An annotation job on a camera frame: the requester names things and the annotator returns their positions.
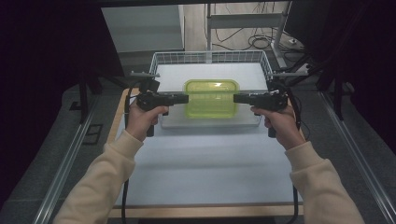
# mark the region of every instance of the controller cable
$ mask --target controller cable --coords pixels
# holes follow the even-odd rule
[[[128,94],[125,96],[125,104],[124,104],[125,128],[128,124],[129,104],[130,104],[131,99],[135,97],[135,96],[131,97],[132,88],[133,88],[133,86],[131,88],[129,88]],[[128,195],[128,187],[129,187],[129,178],[124,182],[123,190],[122,190],[122,206],[121,206],[122,224],[126,224],[125,207],[126,207],[126,198]]]
[[[297,105],[296,99],[294,98],[294,95],[291,92],[290,87],[286,88],[286,93],[289,96],[291,106],[293,107],[293,110],[294,110],[294,116],[295,116],[295,119],[296,119],[297,130],[300,131],[300,128],[301,128],[301,110],[300,110],[300,108]],[[291,220],[289,220],[288,224],[293,223],[297,219],[298,213],[299,213],[299,211],[298,211],[298,205],[299,205],[298,204],[298,191],[297,191],[297,188],[295,188],[294,186],[293,186],[293,201],[294,201],[294,215],[291,218]]]

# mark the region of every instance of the handheld controller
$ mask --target handheld controller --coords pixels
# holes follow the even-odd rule
[[[160,82],[153,79],[149,79],[140,85],[140,93],[136,96],[136,103],[141,109],[150,111],[160,105],[180,105],[189,102],[189,95],[186,94],[159,94],[157,92],[159,86]],[[151,125],[147,131],[147,137],[152,136],[154,136],[154,125]]]
[[[257,108],[278,111],[286,108],[288,105],[288,95],[285,92],[266,92],[263,94],[234,94],[233,102],[238,104],[248,104],[253,105]],[[276,137],[276,130],[274,128],[270,128],[268,130],[269,137]]]

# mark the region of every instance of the hand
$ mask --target hand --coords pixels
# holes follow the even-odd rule
[[[296,127],[294,112],[291,106],[288,105],[284,110],[279,112],[259,109],[254,106],[250,110],[255,114],[265,116],[265,127],[275,128],[276,139],[286,150],[297,147],[305,142]]]
[[[128,124],[125,131],[143,142],[147,137],[146,132],[149,126],[157,124],[158,115],[166,113],[168,110],[168,106],[157,106],[150,111],[144,111],[134,101],[129,105]]]

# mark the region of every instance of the beige sleeve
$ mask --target beige sleeve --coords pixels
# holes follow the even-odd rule
[[[304,200],[306,224],[364,223],[355,203],[329,160],[323,160],[310,142],[286,151],[291,181]]]
[[[122,131],[105,144],[87,173],[74,186],[53,223],[106,223],[122,184],[134,170],[134,155],[143,143]]]

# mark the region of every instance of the plastic food container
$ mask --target plastic food container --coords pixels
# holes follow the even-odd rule
[[[233,118],[238,105],[233,95],[239,92],[239,85],[231,79],[191,79],[184,84],[189,95],[185,115],[189,119]]]

